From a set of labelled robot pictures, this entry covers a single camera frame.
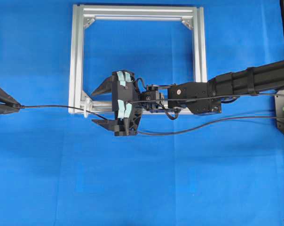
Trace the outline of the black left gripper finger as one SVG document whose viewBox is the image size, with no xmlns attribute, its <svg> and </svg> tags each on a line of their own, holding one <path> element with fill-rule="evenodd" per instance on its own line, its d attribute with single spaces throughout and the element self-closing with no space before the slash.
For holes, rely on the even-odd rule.
<svg viewBox="0 0 284 226">
<path fill-rule="evenodd" d="M 0 104 L 0 114 L 17 113 L 20 109 L 20 104 Z"/>
<path fill-rule="evenodd" d="M 7 94 L 4 90 L 0 88 L 0 103 L 8 105 L 20 105 L 13 97 Z"/>
</svg>

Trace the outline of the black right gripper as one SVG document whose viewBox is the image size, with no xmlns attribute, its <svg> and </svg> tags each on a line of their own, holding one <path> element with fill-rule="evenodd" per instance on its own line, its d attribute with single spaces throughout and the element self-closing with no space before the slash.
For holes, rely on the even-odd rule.
<svg viewBox="0 0 284 226">
<path fill-rule="evenodd" d="M 140 90 L 134 73 L 121 70 L 112 73 L 91 94 L 98 96 L 112 92 L 112 110 L 115 120 L 96 120 L 92 122 L 115 136 L 135 136 L 142 116 L 142 108 L 134 102 L 139 100 Z"/>
</svg>

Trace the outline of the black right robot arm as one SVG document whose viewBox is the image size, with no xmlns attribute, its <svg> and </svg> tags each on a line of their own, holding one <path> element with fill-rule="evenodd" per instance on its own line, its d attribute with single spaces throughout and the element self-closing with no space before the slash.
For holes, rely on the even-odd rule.
<svg viewBox="0 0 284 226">
<path fill-rule="evenodd" d="M 111 93 L 115 118 L 101 118 L 93 123 L 114 132 L 115 136 L 135 136 L 144 110 L 164 112 L 171 120 L 177 119 L 184 108 L 196 115 L 220 113 L 222 104 L 232 103 L 241 96 L 284 89 L 284 61 L 225 73 L 208 82 L 144 85 L 144 91 L 140 91 L 139 82 L 143 79 L 135 78 L 127 70 L 113 72 L 105 79 L 92 96 Z"/>
</svg>

